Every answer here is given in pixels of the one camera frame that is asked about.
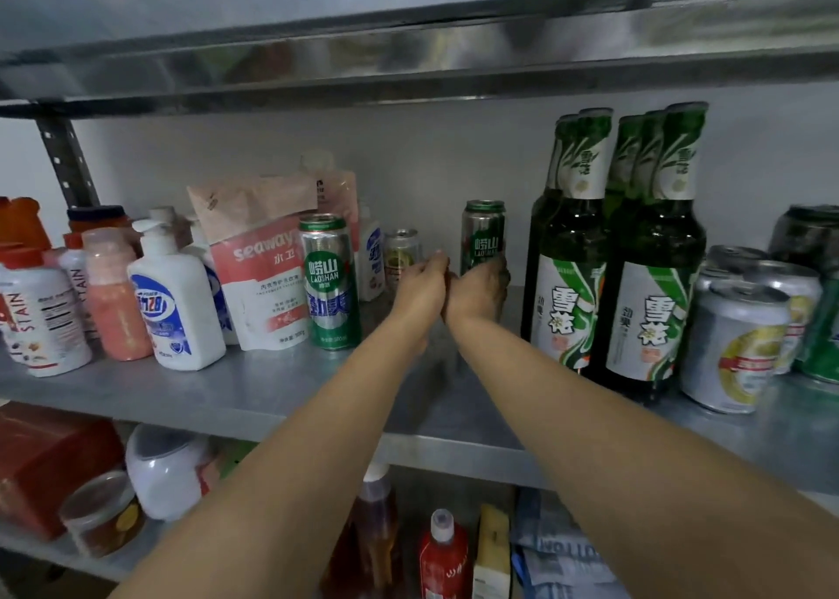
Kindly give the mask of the person's left hand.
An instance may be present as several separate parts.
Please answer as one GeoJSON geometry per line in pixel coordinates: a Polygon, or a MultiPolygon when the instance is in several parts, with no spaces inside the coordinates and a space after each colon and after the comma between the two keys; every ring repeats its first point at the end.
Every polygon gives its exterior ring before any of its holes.
{"type": "Polygon", "coordinates": [[[446,284],[422,282],[420,264],[411,266],[402,275],[388,316],[388,321],[414,343],[425,339],[432,325],[442,319],[446,302],[446,284]]]}

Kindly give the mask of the green beer can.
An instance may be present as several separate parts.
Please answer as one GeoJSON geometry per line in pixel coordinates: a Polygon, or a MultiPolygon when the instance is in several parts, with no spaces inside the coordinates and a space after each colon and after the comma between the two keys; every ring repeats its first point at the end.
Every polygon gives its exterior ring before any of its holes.
{"type": "Polygon", "coordinates": [[[304,287],[310,338],[322,350],[346,350],[362,341],[351,232],[333,213],[300,216],[304,287]]]}
{"type": "Polygon", "coordinates": [[[465,275],[476,265],[504,255],[506,231],[504,201],[468,200],[461,222],[460,275],[465,275]]]}
{"type": "Polygon", "coordinates": [[[839,385],[839,265],[827,272],[796,360],[803,374],[839,385]]]}

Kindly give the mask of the person's right forearm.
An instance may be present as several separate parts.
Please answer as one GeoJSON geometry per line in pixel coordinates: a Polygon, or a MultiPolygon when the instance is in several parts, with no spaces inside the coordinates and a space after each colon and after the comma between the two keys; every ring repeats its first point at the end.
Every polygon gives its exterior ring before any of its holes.
{"type": "Polygon", "coordinates": [[[839,518],[491,318],[450,312],[446,322],[634,599],[839,599],[839,518]]]}

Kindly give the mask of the small gold silver can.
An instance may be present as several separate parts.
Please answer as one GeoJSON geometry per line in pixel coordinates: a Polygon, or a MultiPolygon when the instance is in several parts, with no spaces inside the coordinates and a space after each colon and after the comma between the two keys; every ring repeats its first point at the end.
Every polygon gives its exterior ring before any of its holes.
{"type": "Polygon", "coordinates": [[[386,232],[383,260],[388,289],[395,294],[404,272],[424,260],[419,232],[413,228],[386,232]]]}

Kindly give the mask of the slim white bottle blue label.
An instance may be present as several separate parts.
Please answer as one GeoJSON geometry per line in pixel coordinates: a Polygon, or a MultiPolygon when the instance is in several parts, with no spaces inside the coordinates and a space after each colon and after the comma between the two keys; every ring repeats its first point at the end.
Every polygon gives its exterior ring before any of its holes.
{"type": "Polygon", "coordinates": [[[356,253],[357,289],[359,300],[370,303],[386,290],[383,263],[384,235],[381,223],[372,217],[369,206],[359,201],[359,249],[356,253]]]}

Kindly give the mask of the green glass beer bottle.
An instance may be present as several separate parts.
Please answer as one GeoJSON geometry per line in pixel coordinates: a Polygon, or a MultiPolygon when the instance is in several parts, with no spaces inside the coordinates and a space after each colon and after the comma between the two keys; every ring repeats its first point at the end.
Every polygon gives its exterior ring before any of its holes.
{"type": "Polygon", "coordinates": [[[699,148],[709,105],[667,106],[662,146],[639,206],[629,193],[610,223],[593,360],[595,382],[645,406],[676,380],[707,232],[694,213],[699,148]]]}
{"type": "Polygon", "coordinates": [[[631,198],[639,206],[645,204],[648,196],[649,185],[661,151],[665,118],[666,112],[663,109],[645,114],[630,180],[631,198]]]}
{"type": "Polygon", "coordinates": [[[609,260],[603,211],[612,108],[585,108],[559,166],[562,198],[544,228],[530,343],[582,373],[590,364],[609,260]]]}
{"type": "Polygon", "coordinates": [[[619,208],[628,191],[646,115],[627,115],[619,119],[617,140],[607,174],[603,213],[606,219],[619,208]]]}
{"type": "Polygon", "coordinates": [[[539,270],[540,244],[544,231],[558,209],[563,192],[560,183],[560,167],[565,153],[572,148],[576,137],[577,115],[563,115],[555,123],[554,145],[551,162],[544,184],[544,190],[532,207],[528,239],[525,285],[520,335],[530,341],[534,300],[539,270]]]}

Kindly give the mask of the silver yellow beer can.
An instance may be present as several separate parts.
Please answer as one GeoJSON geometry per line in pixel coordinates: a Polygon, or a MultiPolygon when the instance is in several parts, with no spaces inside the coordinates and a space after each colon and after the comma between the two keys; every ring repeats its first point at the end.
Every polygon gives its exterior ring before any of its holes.
{"type": "Polygon", "coordinates": [[[700,296],[680,371],[680,390],[721,414],[752,414],[774,376],[790,325],[790,296],[739,279],[700,296]]]}
{"type": "Polygon", "coordinates": [[[766,251],[740,245],[712,245],[701,263],[695,290],[705,292],[718,280],[741,278],[758,262],[768,260],[766,251]]]}
{"type": "Polygon", "coordinates": [[[769,286],[790,298],[790,324],[784,335],[776,375],[789,373],[801,351],[804,335],[822,297],[822,284],[815,270],[782,261],[757,261],[743,273],[749,282],[769,286]]]}

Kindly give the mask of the white pump bottle blue label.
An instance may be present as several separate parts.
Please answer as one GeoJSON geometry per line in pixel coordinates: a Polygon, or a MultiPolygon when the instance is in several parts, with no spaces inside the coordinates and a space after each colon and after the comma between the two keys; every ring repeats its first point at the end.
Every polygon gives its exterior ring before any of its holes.
{"type": "Polygon", "coordinates": [[[174,371],[200,371],[226,353],[211,284],[203,262],[179,250],[170,225],[132,223],[142,257],[128,265],[155,359],[174,371]]]}

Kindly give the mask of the yellow box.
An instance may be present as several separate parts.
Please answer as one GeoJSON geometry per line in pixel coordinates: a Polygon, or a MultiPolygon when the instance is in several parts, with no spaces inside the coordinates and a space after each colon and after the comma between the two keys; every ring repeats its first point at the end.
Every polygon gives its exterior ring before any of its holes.
{"type": "Polygon", "coordinates": [[[513,573],[509,533],[509,515],[483,503],[473,565],[472,599],[510,599],[513,573]]]}

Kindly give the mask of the blue white packet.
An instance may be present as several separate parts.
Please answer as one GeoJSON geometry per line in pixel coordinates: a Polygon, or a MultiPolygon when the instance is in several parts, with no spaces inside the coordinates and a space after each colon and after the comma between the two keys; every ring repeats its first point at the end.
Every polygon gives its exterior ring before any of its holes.
{"type": "Polygon", "coordinates": [[[517,490],[510,543],[524,599],[631,599],[553,492],[517,490]]]}

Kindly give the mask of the amber liquid bottle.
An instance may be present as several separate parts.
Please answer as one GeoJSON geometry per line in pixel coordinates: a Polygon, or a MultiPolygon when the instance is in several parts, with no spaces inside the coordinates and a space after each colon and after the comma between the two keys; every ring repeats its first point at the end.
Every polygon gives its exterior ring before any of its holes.
{"type": "Polygon", "coordinates": [[[320,580],[320,599],[400,599],[404,565],[390,466],[367,467],[320,580]]]}

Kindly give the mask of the dark beer can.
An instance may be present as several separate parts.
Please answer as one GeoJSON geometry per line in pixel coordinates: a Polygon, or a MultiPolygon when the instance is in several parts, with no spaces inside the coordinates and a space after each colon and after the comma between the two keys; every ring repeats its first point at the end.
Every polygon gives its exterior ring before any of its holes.
{"type": "Polygon", "coordinates": [[[839,268],[839,205],[790,205],[774,225],[768,253],[821,275],[839,268]]]}

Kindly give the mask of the pink translucent bottle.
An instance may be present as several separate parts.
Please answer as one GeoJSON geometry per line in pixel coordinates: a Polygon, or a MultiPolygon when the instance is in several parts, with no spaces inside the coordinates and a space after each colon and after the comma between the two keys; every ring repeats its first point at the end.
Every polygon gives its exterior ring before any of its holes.
{"type": "Polygon", "coordinates": [[[102,227],[81,235],[86,254],[87,308],[101,346],[112,360],[151,357],[153,346],[130,281],[137,253],[125,229],[102,227]]]}

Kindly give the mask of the white round jar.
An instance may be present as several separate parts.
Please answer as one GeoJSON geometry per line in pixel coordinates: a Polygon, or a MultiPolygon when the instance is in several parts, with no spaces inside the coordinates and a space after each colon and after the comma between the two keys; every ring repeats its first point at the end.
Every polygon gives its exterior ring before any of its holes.
{"type": "Polygon", "coordinates": [[[125,463],[145,514],[162,522],[181,519],[221,479],[210,436],[152,424],[132,431],[125,463]]]}

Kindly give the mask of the clear plastic jar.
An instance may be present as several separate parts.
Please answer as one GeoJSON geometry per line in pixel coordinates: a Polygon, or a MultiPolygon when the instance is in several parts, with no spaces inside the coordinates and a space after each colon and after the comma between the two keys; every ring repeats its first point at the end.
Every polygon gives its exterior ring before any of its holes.
{"type": "Polygon", "coordinates": [[[82,485],[61,503],[58,517],[80,554],[90,559],[120,550],[146,523],[125,470],[111,470],[82,485]]]}

